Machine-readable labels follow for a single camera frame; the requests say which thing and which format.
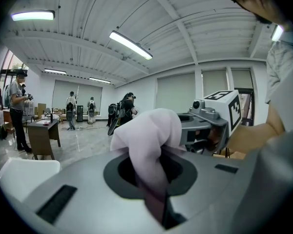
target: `black device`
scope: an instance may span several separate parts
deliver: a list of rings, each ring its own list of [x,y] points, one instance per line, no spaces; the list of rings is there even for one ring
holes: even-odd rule
[[[84,106],[77,106],[77,122],[83,121]]]

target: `black slot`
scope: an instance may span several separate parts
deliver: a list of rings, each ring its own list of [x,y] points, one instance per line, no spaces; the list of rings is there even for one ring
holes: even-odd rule
[[[60,215],[64,207],[70,201],[77,188],[69,185],[63,185],[37,212],[37,215],[53,224]]]
[[[239,168],[221,164],[216,165],[215,168],[232,174],[235,174],[239,170]]]

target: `table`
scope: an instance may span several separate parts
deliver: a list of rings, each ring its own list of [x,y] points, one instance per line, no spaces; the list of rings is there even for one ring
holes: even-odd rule
[[[48,126],[39,124],[40,121],[35,121],[27,125],[29,142],[34,157],[38,159],[37,155],[51,155],[51,158],[54,159],[50,139],[57,140],[58,146],[61,146],[58,121],[53,120]]]

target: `man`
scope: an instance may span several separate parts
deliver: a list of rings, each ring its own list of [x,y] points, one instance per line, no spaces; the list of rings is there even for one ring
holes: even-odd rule
[[[22,94],[22,96],[25,96],[25,93],[26,93],[26,91],[25,91],[25,84],[22,84],[22,86],[21,86],[21,94]]]
[[[125,123],[132,120],[132,115],[138,114],[139,110],[135,109],[135,106],[133,105],[134,99],[136,97],[133,95],[133,93],[128,93],[125,95],[123,99],[123,105],[125,108],[125,117],[121,118],[121,125],[124,125]]]
[[[284,29],[281,41],[276,42],[267,56],[268,88],[265,102],[269,104],[272,93],[293,67],[293,31],[292,24],[286,19],[273,0],[232,0],[242,8],[253,12],[261,22],[274,22]],[[210,134],[217,142],[217,133]],[[262,147],[268,139],[281,135],[284,126],[278,112],[269,104],[266,123],[253,127],[239,126],[231,136],[228,147],[247,153]]]
[[[27,100],[27,96],[22,96],[21,85],[25,81],[27,74],[24,70],[17,71],[16,79],[11,83],[9,88],[9,101],[10,101],[10,116],[12,119],[12,125],[16,132],[16,142],[18,151],[26,151],[28,154],[32,153],[31,148],[26,143],[25,133],[23,129],[23,110],[24,101]]]
[[[92,124],[94,119],[94,109],[96,108],[96,104],[93,101],[93,97],[91,97],[90,101],[88,101],[87,107],[88,107],[88,124]]]
[[[67,130],[75,130],[75,125],[74,125],[74,116],[75,116],[75,110],[76,110],[76,99],[75,99],[75,96],[74,96],[74,92],[70,92],[69,94],[69,97],[67,98],[66,100],[66,110],[68,108],[68,104],[69,103],[72,103],[72,112],[73,112],[73,117],[72,117],[72,120],[71,121],[68,121],[68,124],[69,124],[69,128]]]

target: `chair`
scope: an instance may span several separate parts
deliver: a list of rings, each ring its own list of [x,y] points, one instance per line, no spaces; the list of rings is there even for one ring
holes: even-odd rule
[[[56,160],[9,158],[0,170],[2,190],[23,202],[39,185],[60,171]]]

